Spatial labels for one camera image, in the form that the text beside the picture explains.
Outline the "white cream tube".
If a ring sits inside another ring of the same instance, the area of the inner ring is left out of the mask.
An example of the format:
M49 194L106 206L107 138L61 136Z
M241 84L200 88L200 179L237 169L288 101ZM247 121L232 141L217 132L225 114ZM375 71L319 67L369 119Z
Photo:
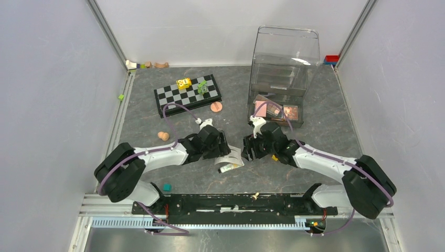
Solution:
M237 164L229 163L229 164L226 164L226 165L220 167L220 168L218 169L218 172L219 172L219 173L225 173L225 172L228 172L228 171L232 171L232 170L234 170L234 169L237 169L238 167L239 167L239 165L237 165Z

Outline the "pink sponge pad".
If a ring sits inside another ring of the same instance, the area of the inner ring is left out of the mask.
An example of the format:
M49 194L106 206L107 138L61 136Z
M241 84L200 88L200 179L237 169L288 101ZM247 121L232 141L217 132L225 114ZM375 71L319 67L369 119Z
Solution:
M255 116L264 118L266 115L267 104L265 104L265 101L255 101Z

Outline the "brown eyeshadow palette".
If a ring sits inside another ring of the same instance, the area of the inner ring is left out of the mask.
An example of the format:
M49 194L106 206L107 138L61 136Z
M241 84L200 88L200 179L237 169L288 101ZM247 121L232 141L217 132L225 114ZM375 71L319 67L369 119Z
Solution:
M279 106L273 105L273 104L267 104L266 105L266 113L267 116L269 117L276 117L276 118L281 118L282 117L282 113L280 110Z

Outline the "peach powder puff brush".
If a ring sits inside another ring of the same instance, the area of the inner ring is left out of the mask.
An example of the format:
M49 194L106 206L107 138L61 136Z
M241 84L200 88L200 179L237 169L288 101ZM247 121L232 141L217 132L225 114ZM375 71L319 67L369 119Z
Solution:
M213 102L213 103L210 105L210 109L211 109L211 111L212 111L212 112L215 112L215 113L220 112L220 111L222 110L222 108L223 108L223 105L222 105L222 103L219 102L219 101Z

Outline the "small clear eyeshadow palette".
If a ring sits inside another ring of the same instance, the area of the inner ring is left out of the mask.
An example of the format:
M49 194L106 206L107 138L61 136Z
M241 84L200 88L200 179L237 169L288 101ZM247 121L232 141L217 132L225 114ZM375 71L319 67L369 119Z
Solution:
M298 106L284 105L283 111L284 111L285 116L290 121L298 121L298 119L299 119L299 107Z

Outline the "beige makeup sponge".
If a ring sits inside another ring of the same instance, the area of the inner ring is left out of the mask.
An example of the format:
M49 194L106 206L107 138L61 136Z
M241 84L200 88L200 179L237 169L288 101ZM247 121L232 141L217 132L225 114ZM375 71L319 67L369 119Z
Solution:
M157 136L162 141L167 141L167 140L170 139L170 134L168 132L160 131L160 132L157 133Z

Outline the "clear acrylic makeup organizer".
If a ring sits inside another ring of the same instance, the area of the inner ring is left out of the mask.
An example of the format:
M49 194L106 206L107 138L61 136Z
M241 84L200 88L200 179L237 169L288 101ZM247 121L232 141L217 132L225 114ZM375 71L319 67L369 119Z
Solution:
M248 116L255 114L255 101L280 107L282 117L264 117L288 125L284 105L299 107L300 128L303 100L320 65L319 34L316 30L279 26L258 28L249 82Z

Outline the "white eyebrow stencil card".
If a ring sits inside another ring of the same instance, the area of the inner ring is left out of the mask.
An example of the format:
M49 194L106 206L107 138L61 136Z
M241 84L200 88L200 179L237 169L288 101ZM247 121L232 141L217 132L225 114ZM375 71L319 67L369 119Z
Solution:
M231 163L238 166L244 166L244 162L241 157L241 149L230 144L228 146L230 153L225 156L216 158L214 164Z

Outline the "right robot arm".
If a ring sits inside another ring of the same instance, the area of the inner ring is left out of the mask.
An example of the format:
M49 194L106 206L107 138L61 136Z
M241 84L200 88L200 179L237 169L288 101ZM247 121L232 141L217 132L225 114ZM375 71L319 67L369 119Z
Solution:
M241 156L246 160L274 156L278 162L330 177L343 188L318 186L303 200L309 214L324 207L351 207L368 219L376 219L386 207L392 207L396 185L369 155L359 158L330 154L296 139L289 139L275 122L256 126L243 138Z

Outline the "green toy block on chessboard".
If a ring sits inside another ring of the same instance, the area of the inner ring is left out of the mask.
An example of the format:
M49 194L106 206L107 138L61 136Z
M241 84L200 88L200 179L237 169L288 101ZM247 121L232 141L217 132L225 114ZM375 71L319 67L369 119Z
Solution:
M198 84L197 91L200 95L204 95L208 91L206 80L203 80Z

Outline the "teal cube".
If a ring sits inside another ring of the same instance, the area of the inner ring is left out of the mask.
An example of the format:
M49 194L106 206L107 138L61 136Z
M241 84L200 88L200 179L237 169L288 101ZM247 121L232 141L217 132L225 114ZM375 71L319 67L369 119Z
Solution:
M172 185L171 184L165 183L163 185L163 191L164 192L170 192L171 190L172 190Z

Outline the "yellow toy block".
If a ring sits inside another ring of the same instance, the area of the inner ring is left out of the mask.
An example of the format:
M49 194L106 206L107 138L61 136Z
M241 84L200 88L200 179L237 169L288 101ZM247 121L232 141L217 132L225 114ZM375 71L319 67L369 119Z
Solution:
M176 85L179 90L186 89L192 85L192 81L190 78L184 78L176 80Z

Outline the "red blue bricks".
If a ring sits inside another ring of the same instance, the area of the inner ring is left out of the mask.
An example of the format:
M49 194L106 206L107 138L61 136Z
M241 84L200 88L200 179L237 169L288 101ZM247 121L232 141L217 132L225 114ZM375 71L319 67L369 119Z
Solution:
M338 63L339 59L339 55L326 55L324 57L323 64L335 66Z

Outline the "wooden blocks in corner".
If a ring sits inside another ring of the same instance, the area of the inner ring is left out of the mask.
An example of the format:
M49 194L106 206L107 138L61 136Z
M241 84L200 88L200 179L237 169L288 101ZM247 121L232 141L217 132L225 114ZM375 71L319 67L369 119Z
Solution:
M136 70L136 69L146 69L146 68L168 68L169 63L165 62L163 64L161 63L154 63L152 64L150 61L147 61L143 64L139 64L136 62L131 62L130 60L125 61L125 66L129 71Z

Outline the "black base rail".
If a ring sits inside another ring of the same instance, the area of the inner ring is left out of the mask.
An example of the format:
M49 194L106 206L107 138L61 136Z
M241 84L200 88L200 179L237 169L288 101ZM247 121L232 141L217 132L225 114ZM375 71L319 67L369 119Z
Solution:
M170 194L148 209L169 224L292 224L295 216L337 215L302 194Z

